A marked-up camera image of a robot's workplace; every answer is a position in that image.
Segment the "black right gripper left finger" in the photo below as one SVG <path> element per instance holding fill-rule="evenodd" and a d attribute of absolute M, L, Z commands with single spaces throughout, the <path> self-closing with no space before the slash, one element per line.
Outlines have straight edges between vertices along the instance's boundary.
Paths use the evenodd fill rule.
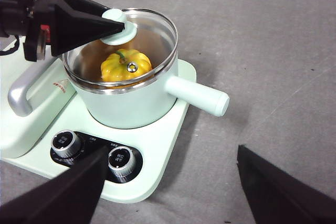
<path fill-rule="evenodd" d="M 90 223 L 107 177 L 108 149 L 1 206 L 1 223 Z"/>

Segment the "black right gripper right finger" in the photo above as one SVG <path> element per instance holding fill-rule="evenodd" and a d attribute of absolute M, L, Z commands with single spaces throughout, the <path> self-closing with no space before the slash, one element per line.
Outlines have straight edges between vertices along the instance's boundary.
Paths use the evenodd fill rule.
<path fill-rule="evenodd" d="M 255 223 L 335 223 L 335 199 L 244 145 L 238 147 L 237 166 Z"/>

